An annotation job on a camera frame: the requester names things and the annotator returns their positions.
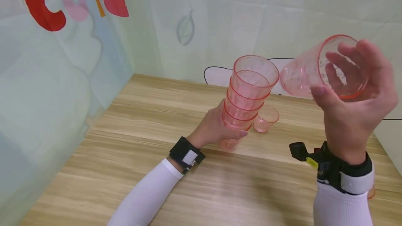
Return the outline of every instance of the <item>black wrist strap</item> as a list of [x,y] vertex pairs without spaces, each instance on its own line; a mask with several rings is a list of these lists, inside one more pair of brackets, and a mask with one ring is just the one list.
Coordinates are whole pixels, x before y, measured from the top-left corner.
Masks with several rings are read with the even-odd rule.
[[325,141],[320,149],[308,153],[303,142],[289,145],[293,158],[309,163],[318,171],[317,181],[334,187],[342,193],[359,195],[374,185],[374,168],[366,152],[366,160],[360,165],[350,165],[330,152]]
[[172,147],[169,156],[184,168],[182,174],[187,173],[194,163],[200,164],[205,158],[205,155],[183,136]]

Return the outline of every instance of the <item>fingernail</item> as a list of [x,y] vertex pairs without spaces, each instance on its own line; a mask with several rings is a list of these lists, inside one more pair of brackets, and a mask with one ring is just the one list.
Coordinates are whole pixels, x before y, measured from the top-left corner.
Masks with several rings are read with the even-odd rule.
[[325,94],[325,87],[323,86],[312,86],[310,90],[311,93],[315,96],[322,96]]

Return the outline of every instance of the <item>hand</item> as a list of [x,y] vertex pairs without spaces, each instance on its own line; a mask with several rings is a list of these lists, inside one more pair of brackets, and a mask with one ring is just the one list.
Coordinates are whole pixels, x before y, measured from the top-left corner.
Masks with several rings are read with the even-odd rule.
[[343,56],[328,52],[331,62],[325,67],[329,86],[312,86],[314,100],[324,111],[325,134],[328,148],[344,161],[358,165],[365,161],[367,140],[383,118],[398,103],[391,63],[375,44],[358,41],[355,47],[339,44],[338,51],[355,62],[368,74],[368,83],[355,99],[343,101],[335,93],[339,82],[333,65],[343,71],[346,78],[356,75],[356,65]]
[[240,139],[247,131],[226,128],[222,121],[224,99],[215,108],[210,109],[198,127],[187,136],[187,140],[200,149],[209,143],[219,143],[227,139]]

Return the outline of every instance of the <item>wood grain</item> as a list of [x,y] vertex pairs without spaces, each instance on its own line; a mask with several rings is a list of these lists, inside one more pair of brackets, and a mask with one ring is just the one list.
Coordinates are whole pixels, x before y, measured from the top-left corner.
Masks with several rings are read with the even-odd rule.
[[[219,86],[133,76],[21,225],[106,225],[125,195],[224,97]],[[251,130],[234,153],[208,145],[206,160],[177,184],[151,225],[313,225],[316,173],[294,160],[288,145],[319,147],[323,113],[305,99],[271,95],[266,103],[280,113],[269,133]],[[374,136],[368,151],[376,167],[374,224],[399,226],[402,178]]]

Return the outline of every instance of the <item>white arm sleeve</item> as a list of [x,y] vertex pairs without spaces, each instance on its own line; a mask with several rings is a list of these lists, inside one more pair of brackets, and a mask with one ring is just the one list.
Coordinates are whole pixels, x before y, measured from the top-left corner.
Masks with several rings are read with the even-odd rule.
[[183,175],[164,159],[125,197],[108,226],[147,226]]
[[314,226],[373,226],[367,194],[343,194],[334,187],[318,183]]

